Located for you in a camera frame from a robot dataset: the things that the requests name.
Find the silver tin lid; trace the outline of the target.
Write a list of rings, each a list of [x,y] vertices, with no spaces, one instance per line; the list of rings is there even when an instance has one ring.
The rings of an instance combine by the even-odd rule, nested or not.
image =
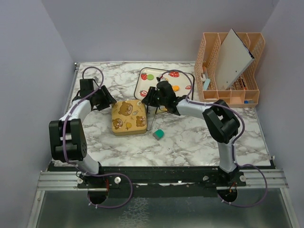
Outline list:
[[[120,101],[112,105],[112,129],[147,127],[147,113],[141,100]]]

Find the gold cookie tin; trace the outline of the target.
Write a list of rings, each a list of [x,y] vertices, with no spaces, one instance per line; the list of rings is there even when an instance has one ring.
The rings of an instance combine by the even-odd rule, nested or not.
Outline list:
[[[131,128],[126,128],[126,126],[123,126],[121,128],[112,129],[113,134],[115,136],[128,136],[128,135],[138,135],[138,134],[144,134],[147,132],[147,127],[136,127],[132,126]]]

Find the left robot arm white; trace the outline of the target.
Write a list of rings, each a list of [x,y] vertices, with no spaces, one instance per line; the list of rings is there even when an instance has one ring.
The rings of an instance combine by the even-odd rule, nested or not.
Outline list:
[[[49,123],[51,156],[75,166],[88,181],[98,188],[104,184],[102,166],[87,152],[83,121],[93,110],[104,110],[117,103],[104,85],[97,85],[95,79],[81,79],[80,90],[67,113],[59,120]]]

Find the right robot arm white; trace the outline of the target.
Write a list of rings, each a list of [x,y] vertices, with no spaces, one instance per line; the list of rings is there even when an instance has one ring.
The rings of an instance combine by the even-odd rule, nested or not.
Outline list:
[[[151,107],[163,106],[174,115],[191,116],[205,121],[211,137],[218,143],[219,182],[228,186],[235,181],[238,169],[234,142],[237,139],[240,122],[225,101],[213,103],[192,101],[187,95],[176,96],[171,84],[161,81],[156,87],[150,87],[142,102]]]

